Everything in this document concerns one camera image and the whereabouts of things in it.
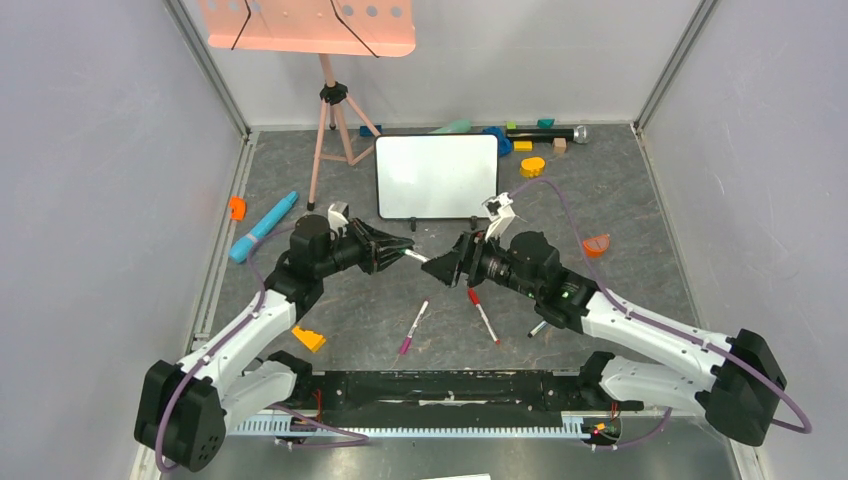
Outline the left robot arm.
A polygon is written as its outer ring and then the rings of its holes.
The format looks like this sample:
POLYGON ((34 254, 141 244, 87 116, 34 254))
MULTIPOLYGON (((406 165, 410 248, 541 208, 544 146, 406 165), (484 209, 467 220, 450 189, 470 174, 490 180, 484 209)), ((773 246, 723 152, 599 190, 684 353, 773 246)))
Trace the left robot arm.
POLYGON ((306 405, 314 381, 295 370, 297 359, 282 354, 254 371, 248 365, 310 311, 324 293, 325 278, 351 267, 373 275, 414 245, 359 218, 309 214, 297 220, 288 248, 271 273, 258 278, 257 292, 239 316, 180 360, 159 360, 147 370, 133 435, 153 451, 157 469, 197 472, 252 415, 283 401, 306 405))

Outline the green marker without cap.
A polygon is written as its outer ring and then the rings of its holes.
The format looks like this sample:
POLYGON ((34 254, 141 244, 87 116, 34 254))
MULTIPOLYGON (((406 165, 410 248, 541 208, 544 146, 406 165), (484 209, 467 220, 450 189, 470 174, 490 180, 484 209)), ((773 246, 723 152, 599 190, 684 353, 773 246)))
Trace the green marker without cap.
POLYGON ((426 262, 428 262, 428 261, 429 261, 429 258, 428 258, 428 257, 426 257, 425 255, 423 255, 423 254, 421 254, 421 253, 419 253, 419 252, 416 252, 416 251, 414 251, 414 250, 412 250, 412 249, 405 249, 405 250, 403 251, 403 253, 404 253, 406 256, 408 256, 408 257, 410 257, 410 258, 412 258, 412 259, 414 259, 414 260, 416 260, 416 261, 418 261, 418 262, 420 262, 420 263, 426 263, 426 262))

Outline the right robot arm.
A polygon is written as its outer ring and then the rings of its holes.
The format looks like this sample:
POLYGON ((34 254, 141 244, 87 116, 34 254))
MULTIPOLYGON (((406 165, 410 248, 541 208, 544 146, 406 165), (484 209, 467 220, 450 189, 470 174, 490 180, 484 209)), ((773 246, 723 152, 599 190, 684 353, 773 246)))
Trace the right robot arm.
POLYGON ((763 444, 776 424, 787 380, 767 341, 742 329, 734 336, 693 328, 624 300, 564 267, 541 232, 515 236, 506 248, 466 232, 423 272, 453 287, 491 281, 534 302, 549 325, 621 345, 650 358, 642 364, 609 352, 594 354, 577 382, 591 408, 610 401, 642 402, 705 417, 726 437, 763 444))

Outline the white whiteboard black frame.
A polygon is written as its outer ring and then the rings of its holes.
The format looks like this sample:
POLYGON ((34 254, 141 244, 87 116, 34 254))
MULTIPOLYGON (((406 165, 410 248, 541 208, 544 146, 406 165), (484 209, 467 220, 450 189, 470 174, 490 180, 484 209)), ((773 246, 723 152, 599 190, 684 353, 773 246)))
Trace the white whiteboard black frame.
POLYGON ((485 218, 497 193, 491 134, 392 134, 375 141, 378 216, 384 220, 485 218))

